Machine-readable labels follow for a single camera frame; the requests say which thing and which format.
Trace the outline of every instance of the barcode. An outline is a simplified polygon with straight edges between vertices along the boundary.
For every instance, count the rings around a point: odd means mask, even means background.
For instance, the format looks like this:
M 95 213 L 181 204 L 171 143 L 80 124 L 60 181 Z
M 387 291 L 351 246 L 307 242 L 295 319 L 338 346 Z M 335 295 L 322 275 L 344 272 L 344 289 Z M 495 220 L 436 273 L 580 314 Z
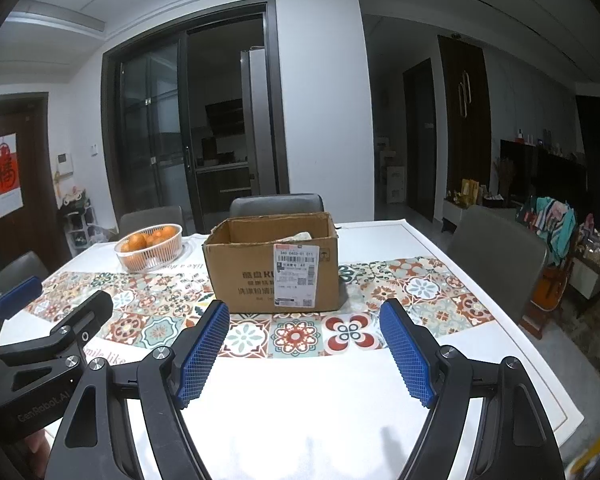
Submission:
M 313 256 L 288 256 L 286 254 L 278 255 L 279 262 L 298 262 L 298 263 L 306 263 L 306 264 L 314 264 L 315 258 Z
M 288 300 L 285 298 L 279 298 L 275 301 L 276 306 L 296 306 L 296 300 Z

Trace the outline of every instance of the gray chair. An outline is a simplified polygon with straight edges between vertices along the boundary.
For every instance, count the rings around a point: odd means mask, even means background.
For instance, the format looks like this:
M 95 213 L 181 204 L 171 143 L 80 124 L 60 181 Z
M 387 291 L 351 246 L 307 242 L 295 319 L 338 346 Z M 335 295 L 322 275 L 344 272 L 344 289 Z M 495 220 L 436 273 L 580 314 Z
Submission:
M 182 226 L 182 236 L 187 236 L 182 208 L 179 205 L 167 205 L 126 213 L 120 219 L 120 237 L 157 224 L 178 224 Z
M 245 196 L 231 202 L 229 216 L 283 215 L 324 211 L 322 198 L 313 193 Z
M 38 255 L 29 251 L 0 271 L 0 294 L 9 292 L 14 286 L 28 280 L 31 276 L 37 276 L 42 281 L 48 275 L 49 271 L 46 270 L 45 264 Z
M 464 212 L 446 251 L 516 323 L 542 276 L 548 253 L 535 233 L 478 205 Z

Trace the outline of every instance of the white tablecloth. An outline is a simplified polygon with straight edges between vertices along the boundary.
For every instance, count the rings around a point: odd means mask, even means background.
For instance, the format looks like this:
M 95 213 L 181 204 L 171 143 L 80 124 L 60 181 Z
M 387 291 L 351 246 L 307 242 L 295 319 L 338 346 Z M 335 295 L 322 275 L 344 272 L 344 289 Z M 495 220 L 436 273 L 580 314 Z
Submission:
M 189 237 L 184 254 L 159 272 L 204 269 L 204 238 Z M 341 224 L 338 229 L 341 264 L 425 255 L 444 262 L 496 319 L 442 336 L 439 343 L 456 346 L 471 359 L 499 363 L 507 355 L 518 357 L 558 445 L 564 443 L 582 414 L 522 331 L 446 254 L 404 220 Z M 99 244 L 62 270 L 122 272 L 122 267 L 112 244 Z M 5 323 L 0 344 L 46 335 L 50 327 L 21 312 Z M 139 360 L 147 352 L 102 339 L 89 347 L 112 364 Z M 480 399 L 471 401 L 449 478 L 465 477 L 480 407 Z M 130 413 L 144 476 L 157 480 L 139 401 L 130 401 Z M 426 415 L 409 396 L 388 349 L 329 358 L 218 359 L 201 397 L 184 410 L 193 441 L 216 480 L 395 480 Z

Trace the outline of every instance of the patterned table runner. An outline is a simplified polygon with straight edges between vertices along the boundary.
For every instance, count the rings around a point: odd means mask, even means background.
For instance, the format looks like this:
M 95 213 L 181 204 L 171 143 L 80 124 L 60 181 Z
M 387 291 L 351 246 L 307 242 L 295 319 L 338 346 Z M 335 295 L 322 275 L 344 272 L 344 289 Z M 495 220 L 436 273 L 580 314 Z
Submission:
M 397 298 L 411 319 L 434 336 L 493 320 L 435 258 L 350 264 L 338 270 L 339 310 L 232 314 L 220 355 L 295 358 L 383 348 L 378 314 L 388 298 Z M 27 311 L 56 323 L 96 290 L 111 295 L 114 309 L 97 337 L 149 349 L 170 345 L 181 330 L 195 325 L 215 299 L 206 273 L 61 272 L 45 281 L 42 296 Z

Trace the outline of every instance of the dining table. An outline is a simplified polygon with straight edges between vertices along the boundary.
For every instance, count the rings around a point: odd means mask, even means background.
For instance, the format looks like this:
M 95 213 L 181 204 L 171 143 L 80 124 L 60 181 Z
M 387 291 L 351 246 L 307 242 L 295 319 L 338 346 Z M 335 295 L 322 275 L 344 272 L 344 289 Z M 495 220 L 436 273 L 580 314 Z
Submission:
M 558 446 L 583 421 L 522 330 L 451 258 L 405 220 L 337 224 L 340 304 L 332 312 L 231 314 L 228 335 L 200 398 L 183 410 L 215 480 L 395 480 L 428 410 L 410 396 L 379 329 L 397 298 L 440 345 L 499 363 L 515 356 L 531 378 Z M 56 270 L 43 294 L 4 323 L 0 344 L 48 335 L 96 290 L 113 316 L 85 347 L 88 360 L 142 359 L 194 326 L 215 299 L 206 236 L 150 274 L 129 274 L 113 243 L 95 244 Z M 129 413 L 144 478 L 159 480 L 138 400 Z M 481 399 L 470 401 L 449 478 L 464 479 Z M 58 422 L 48 429 L 53 437 Z

